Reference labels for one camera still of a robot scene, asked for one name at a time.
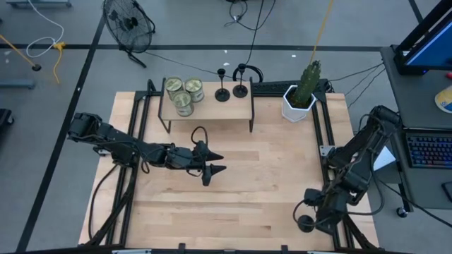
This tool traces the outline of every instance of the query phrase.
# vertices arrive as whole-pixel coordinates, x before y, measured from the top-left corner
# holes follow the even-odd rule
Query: wooden table
[[[109,122],[124,132],[133,97],[134,92],[118,92],[114,101]],[[327,98],[335,143],[344,145],[353,135],[344,95],[327,94]],[[227,169],[215,175],[209,187],[183,171],[139,171],[127,248],[177,248],[185,243],[188,249],[280,250],[281,245],[288,245],[290,250],[333,250],[331,236],[318,230],[303,233],[292,220],[293,208],[303,198],[304,190],[321,189],[323,185],[312,114],[299,123],[290,123],[281,116],[281,98],[256,97],[253,133],[248,132],[247,122],[227,120],[175,121],[168,134],[157,119],[158,106],[159,97],[152,97],[144,141],[174,142],[192,148],[192,130],[204,126],[210,149],[225,156],[221,164]],[[319,118],[327,144],[323,117]],[[202,138],[199,132],[194,139]],[[93,189],[111,167],[111,158],[100,158]],[[118,172],[97,194],[94,232],[111,211]],[[350,210],[369,212],[367,196]],[[313,217],[314,210],[302,205],[297,214]],[[119,218],[116,242],[122,216]],[[377,246],[372,216],[352,218]],[[87,230],[88,211],[80,243],[88,240]],[[339,232],[345,246],[343,229]]]

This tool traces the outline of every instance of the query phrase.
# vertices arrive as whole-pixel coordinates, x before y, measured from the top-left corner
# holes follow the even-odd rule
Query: white hexagonal pot
[[[291,121],[292,123],[296,123],[304,119],[308,112],[311,111],[312,105],[314,105],[317,100],[317,98],[313,94],[311,94],[312,102],[307,109],[298,109],[290,106],[290,103],[286,99],[286,96],[290,92],[290,90],[295,88],[297,88],[296,85],[291,85],[282,97],[282,116],[284,116],[285,119]]]

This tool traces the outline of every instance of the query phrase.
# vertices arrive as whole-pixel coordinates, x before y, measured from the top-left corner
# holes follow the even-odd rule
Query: tin can
[[[184,89],[183,82],[178,77],[169,77],[165,80],[165,89],[168,92],[169,99],[172,100],[176,92]]]
[[[185,90],[189,92],[192,102],[200,102],[204,98],[203,82],[198,78],[185,81]]]
[[[176,111],[180,116],[189,116],[194,111],[191,96],[186,91],[178,91],[174,93],[172,103],[176,106]]]

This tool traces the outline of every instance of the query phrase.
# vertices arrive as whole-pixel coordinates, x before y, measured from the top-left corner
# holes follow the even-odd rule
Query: wooden shelf
[[[160,117],[163,121],[188,121],[188,120],[240,120],[252,119],[251,89],[249,82],[242,85],[248,88],[248,95],[237,98],[232,94],[232,89],[239,82],[223,82],[223,87],[228,89],[231,97],[226,102],[219,102],[215,98],[215,92],[221,88],[220,82],[203,82],[204,99],[194,103],[194,112],[190,116],[180,116],[176,112],[166,89],[163,90]]]

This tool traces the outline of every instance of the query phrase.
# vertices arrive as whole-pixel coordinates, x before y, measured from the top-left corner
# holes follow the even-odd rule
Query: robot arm
[[[374,107],[367,116],[366,126],[348,144],[330,149],[322,159],[325,167],[334,170],[335,178],[322,191],[306,190],[304,203],[317,207],[316,222],[309,226],[300,217],[301,230],[311,231],[315,225],[333,234],[334,226],[347,216],[347,204],[357,205],[367,192],[374,161],[401,124],[399,115],[384,106]]]
[[[195,143],[190,150],[174,144],[145,143],[109,125],[94,114],[75,114],[68,132],[68,139],[94,145],[94,151],[106,150],[112,154],[114,164],[123,167],[135,166],[139,155],[144,162],[154,167],[173,170],[196,170],[201,173],[204,186],[208,186],[213,175],[226,166],[206,165],[206,162],[223,159],[211,152],[203,141]]]

